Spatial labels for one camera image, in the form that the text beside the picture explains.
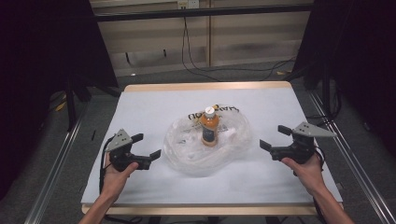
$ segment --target plastic bag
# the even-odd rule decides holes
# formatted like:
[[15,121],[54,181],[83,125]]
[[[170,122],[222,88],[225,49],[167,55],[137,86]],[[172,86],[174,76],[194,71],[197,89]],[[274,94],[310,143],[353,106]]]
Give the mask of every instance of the plastic bag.
[[219,115],[218,143],[205,146],[199,118],[204,111],[176,120],[168,129],[163,151],[173,168],[190,175],[209,175],[249,149],[246,117],[231,105],[214,105]]

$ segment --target human arm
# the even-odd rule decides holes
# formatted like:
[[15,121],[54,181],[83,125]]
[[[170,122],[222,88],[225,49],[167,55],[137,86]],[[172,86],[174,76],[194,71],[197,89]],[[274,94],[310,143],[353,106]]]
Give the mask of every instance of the human arm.
[[298,164],[290,158],[284,158],[282,162],[297,174],[308,193],[317,201],[327,223],[354,223],[327,189],[317,155],[304,164]]
[[100,223],[111,204],[119,198],[126,180],[138,166],[136,162],[133,162],[123,172],[119,172],[109,164],[110,161],[107,153],[105,163],[105,167],[107,168],[102,192],[79,224]]

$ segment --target white table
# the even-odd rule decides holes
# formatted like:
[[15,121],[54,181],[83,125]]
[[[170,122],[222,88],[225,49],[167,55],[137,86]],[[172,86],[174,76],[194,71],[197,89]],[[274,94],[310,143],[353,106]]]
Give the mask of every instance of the white table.
[[[288,82],[131,85],[120,97],[104,143],[121,128],[129,135],[143,133],[145,138],[133,145],[132,152],[147,156],[163,148],[166,131],[174,120],[215,104],[234,105],[249,120],[253,137],[246,155],[213,174],[197,177],[172,169],[163,153],[148,171],[132,174],[108,214],[299,216],[316,213],[312,197],[291,169],[272,161],[270,154],[259,146],[260,139],[276,147],[288,146],[291,137],[279,133],[277,125],[294,128],[305,121]],[[99,193],[101,150],[81,200],[84,213]],[[327,187],[341,202],[327,165],[323,168]]]

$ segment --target bottle cap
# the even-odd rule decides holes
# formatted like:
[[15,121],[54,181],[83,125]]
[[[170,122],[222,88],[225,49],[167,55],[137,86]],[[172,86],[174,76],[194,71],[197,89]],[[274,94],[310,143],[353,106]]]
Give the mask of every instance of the bottle cap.
[[205,115],[209,119],[215,117],[215,108],[213,108],[212,106],[207,107],[205,109]]

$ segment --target bottle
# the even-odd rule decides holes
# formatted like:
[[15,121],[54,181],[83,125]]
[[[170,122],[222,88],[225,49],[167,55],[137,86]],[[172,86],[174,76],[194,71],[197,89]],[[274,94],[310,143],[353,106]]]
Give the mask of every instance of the bottle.
[[202,125],[202,142],[207,147],[213,147],[218,142],[219,116],[215,108],[207,107],[205,113],[200,117]]

